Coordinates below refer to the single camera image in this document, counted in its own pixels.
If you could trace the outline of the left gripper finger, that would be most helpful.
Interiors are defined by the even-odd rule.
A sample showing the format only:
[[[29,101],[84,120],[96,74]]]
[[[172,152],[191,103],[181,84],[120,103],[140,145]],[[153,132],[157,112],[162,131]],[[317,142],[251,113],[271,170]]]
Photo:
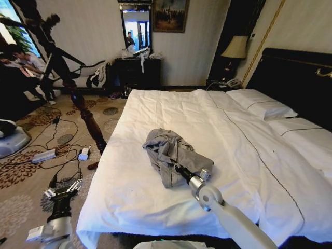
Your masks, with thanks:
[[[82,178],[79,178],[69,186],[66,192],[77,193],[81,187],[82,187]]]
[[[52,199],[53,197],[57,196],[57,180],[57,174],[55,174],[49,182],[48,188],[44,191],[44,195],[48,199]]]

